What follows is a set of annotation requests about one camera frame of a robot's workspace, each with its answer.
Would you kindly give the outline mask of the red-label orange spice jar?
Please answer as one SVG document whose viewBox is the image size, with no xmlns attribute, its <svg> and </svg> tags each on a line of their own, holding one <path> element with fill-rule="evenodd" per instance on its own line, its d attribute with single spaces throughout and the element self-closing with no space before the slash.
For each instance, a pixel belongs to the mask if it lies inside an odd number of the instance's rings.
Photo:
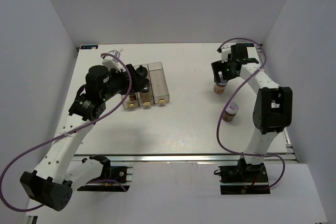
<svg viewBox="0 0 336 224">
<path fill-rule="evenodd" d="M 217 94 L 221 94 L 224 92 L 225 88 L 227 86 L 227 82 L 224 83 L 214 83 L 213 91 Z"/>
</svg>

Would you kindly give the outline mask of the black-cap labelled spice bottle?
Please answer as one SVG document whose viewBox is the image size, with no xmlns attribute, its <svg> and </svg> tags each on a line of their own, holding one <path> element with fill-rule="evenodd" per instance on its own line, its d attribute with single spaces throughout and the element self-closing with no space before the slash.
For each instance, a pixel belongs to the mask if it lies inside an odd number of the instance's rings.
<svg viewBox="0 0 336 224">
<path fill-rule="evenodd" d="M 136 100 L 137 100 L 137 95 L 136 95 L 135 92 L 131 92 L 131 93 L 129 94 L 129 100 L 130 100 L 130 101 L 136 101 Z"/>
</svg>

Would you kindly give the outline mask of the silver-lid brown spice jar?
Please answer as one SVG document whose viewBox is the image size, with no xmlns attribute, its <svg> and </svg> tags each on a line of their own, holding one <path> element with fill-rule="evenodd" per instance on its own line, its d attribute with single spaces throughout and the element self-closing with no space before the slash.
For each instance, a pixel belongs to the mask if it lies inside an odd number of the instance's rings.
<svg viewBox="0 0 336 224">
<path fill-rule="evenodd" d="M 225 109 L 224 115 L 222 117 L 223 121 L 231 122 L 238 113 L 238 111 L 239 111 L 238 104 L 235 102 L 231 102 Z"/>
</svg>

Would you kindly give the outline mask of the black-nozzle white powder bottle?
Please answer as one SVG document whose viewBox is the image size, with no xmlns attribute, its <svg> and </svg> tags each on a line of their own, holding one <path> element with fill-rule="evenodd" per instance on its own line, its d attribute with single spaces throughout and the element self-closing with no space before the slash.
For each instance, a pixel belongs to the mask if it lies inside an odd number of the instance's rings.
<svg viewBox="0 0 336 224">
<path fill-rule="evenodd" d="M 136 77 L 138 80 L 142 80 L 144 81 L 145 79 L 148 80 L 148 69 L 143 66 L 143 65 L 139 65 L 137 68 L 136 68 Z"/>
</svg>

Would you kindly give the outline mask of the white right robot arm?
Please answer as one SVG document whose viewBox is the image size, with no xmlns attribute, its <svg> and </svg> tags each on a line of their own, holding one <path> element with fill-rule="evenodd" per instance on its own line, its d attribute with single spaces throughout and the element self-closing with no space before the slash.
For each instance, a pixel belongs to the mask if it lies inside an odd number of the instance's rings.
<svg viewBox="0 0 336 224">
<path fill-rule="evenodd" d="M 264 162 L 272 141 L 292 121 L 292 89 L 274 82 L 264 71 L 257 57 L 249 55 L 252 43 L 236 43 L 222 49 L 222 58 L 211 63 L 216 84 L 242 78 L 256 94 L 253 109 L 253 135 L 241 154 L 245 163 L 238 166 L 238 177 L 247 182 L 256 175 L 254 165 Z"/>
</svg>

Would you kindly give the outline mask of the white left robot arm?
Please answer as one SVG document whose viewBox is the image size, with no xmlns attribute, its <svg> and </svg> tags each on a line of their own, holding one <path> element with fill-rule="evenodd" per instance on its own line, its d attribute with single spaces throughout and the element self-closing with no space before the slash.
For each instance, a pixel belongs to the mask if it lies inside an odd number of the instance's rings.
<svg viewBox="0 0 336 224">
<path fill-rule="evenodd" d="M 103 65 L 90 67 L 69 109 L 62 139 L 54 141 L 43 160 L 20 178 L 28 197 L 53 210 L 61 211 L 70 201 L 74 190 L 87 182 L 111 179 L 110 160 L 94 154 L 71 171 L 68 166 L 79 145 L 95 125 L 113 96 L 127 91 L 140 92 L 149 88 L 148 71 L 144 66 L 117 71 Z"/>
</svg>

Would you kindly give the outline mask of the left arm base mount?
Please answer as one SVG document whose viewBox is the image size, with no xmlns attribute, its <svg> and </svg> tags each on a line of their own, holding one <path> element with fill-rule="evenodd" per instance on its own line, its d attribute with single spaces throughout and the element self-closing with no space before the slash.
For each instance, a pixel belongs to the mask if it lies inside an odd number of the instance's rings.
<svg viewBox="0 0 336 224">
<path fill-rule="evenodd" d="M 77 191 L 126 193 L 130 188 L 132 175 L 133 167 L 111 166 L 104 177 L 91 180 L 88 184 L 79 187 Z"/>
</svg>

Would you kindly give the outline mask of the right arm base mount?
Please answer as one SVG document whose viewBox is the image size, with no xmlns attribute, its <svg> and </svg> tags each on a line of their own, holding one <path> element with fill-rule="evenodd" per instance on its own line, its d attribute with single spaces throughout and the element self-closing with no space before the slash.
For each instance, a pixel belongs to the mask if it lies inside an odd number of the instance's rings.
<svg viewBox="0 0 336 224">
<path fill-rule="evenodd" d="M 219 176 L 221 195 L 268 195 L 268 175 L 264 164 L 258 171 L 240 172 L 237 165 L 219 166 L 213 172 Z"/>
</svg>

